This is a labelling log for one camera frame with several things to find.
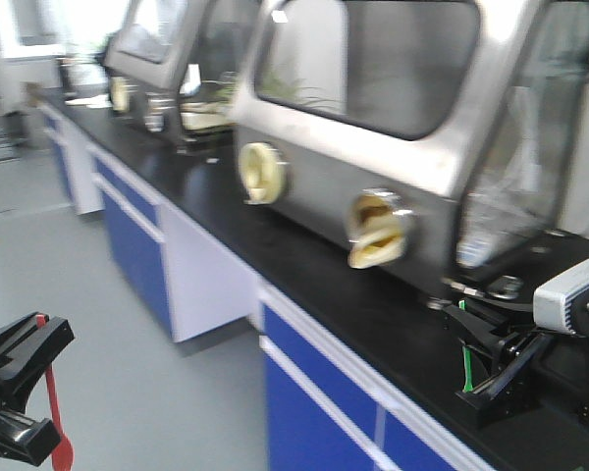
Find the gray floor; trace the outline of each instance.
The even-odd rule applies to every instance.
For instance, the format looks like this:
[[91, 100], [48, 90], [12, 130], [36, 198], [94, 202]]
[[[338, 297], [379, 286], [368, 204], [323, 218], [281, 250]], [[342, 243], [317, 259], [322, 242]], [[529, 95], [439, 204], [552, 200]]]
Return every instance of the gray floor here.
[[[68, 318], [78, 337], [54, 365], [74, 471], [267, 468], [257, 333], [239, 321], [172, 344], [45, 152], [0, 164], [0, 327], [36, 310]], [[36, 418], [49, 415], [42, 383]], [[0, 471], [26, 469], [0, 460]]]

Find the black equipment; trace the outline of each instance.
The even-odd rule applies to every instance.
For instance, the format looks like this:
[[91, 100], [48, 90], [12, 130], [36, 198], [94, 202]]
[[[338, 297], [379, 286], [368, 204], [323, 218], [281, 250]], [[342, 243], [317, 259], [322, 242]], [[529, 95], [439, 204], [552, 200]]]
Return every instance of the black equipment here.
[[58, 317], [37, 327], [30, 314], [0, 329], [0, 457], [39, 466], [59, 444], [52, 421], [24, 414], [34, 386], [75, 337]]
[[[538, 287], [532, 309], [503, 306], [467, 298], [444, 310], [465, 354], [457, 395], [477, 426], [545, 404], [589, 431], [589, 260]], [[484, 367], [475, 387], [471, 358]]]

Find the blue drawer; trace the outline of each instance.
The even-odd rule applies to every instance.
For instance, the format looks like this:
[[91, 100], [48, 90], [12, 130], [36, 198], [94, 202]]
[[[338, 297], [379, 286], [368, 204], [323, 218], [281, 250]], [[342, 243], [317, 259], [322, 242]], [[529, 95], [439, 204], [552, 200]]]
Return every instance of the blue drawer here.
[[270, 357], [266, 387], [271, 471], [372, 471], [373, 460]]
[[135, 191], [131, 185], [124, 182], [121, 177], [118, 177], [107, 164], [96, 158], [95, 153], [93, 156], [96, 163], [96, 172], [98, 172], [107, 182], [120, 191], [127, 198], [130, 204], [146, 219], [148, 219], [148, 221], [153, 223], [155, 226], [158, 226], [157, 208], [155, 205], [149, 203], [148, 200]]
[[264, 314], [268, 338], [332, 399], [364, 434], [374, 440], [377, 402], [272, 309], [264, 306]]
[[111, 186], [118, 184], [116, 174], [107, 165], [96, 157], [95, 153], [92, 153], [94, 162], [96, 163], [96, 172], [100, 174]]
[[384, 451], [402, 471], [454, 471], [447, 461], [388, 412]]
[[127, 198], [137, 211], [139, 211], [148, 221], [158, 226], [157, 208], [134, 190], [128, 183], [122, 182], [117, 185], [118, 190]]

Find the cabinet door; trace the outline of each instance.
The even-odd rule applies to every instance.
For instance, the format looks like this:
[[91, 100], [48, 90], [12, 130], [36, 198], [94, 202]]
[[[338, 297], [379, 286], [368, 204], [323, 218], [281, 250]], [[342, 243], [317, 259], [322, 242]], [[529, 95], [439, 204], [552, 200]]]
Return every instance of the cabinet door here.
[[105, 191], [105, 221], [111, 250], [135, 291], [172, 332], [161, 245]]
[[325, 355], [314, 348], [270, 307], [264, 306], [265, 332], [323, 393], [329, 396], [371, 440], [378, 405]]
[[268, 356], [266, 382], [271, 471], [373, 471], [373, 460]]
[[386, 416], [384, 451], [402, 471], [453, 471], [454, 468], [390, 413]]
[[52, 149], [55, 153], [55, 160], [57, 162], [57, 168], [59, 169], [59, 177], [66, 195], [70, 198], [70, 201], [74, 203], [74, 196], [72, 194], [72, 188], [70, 187], [70, 179], [68, 178], [68, 168], [66, 166], [66, 154], [63, 144], [60, 144], [54, 138], [50, 138]]

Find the window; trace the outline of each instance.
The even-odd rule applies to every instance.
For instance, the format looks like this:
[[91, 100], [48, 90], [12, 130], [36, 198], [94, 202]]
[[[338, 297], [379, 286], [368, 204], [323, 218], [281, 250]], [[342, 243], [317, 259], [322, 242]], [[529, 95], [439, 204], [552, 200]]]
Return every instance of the window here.
[[118, 30], [129, 0], [0, 0], [6, 58], [92, 54]]
[[476, 268], [552, 224], [572, 151], [589, 54], [589, 2], [553, 2], [506, 96], [467, 196], [456, 259]]
[[292, 0], [272, 17], [261, 98], [406, 139], [450, 113], [480, 22], [441, 0]]
[[182, 95], [198, 101], [227, 97], [227, 90], [233, 90], [258, 12], [257, 0], [212, 3], [193, 48]]
[[120, 49], [149, 62], [163, 62], [179, 31], [187, 3], [186, 0], [141, 0]]

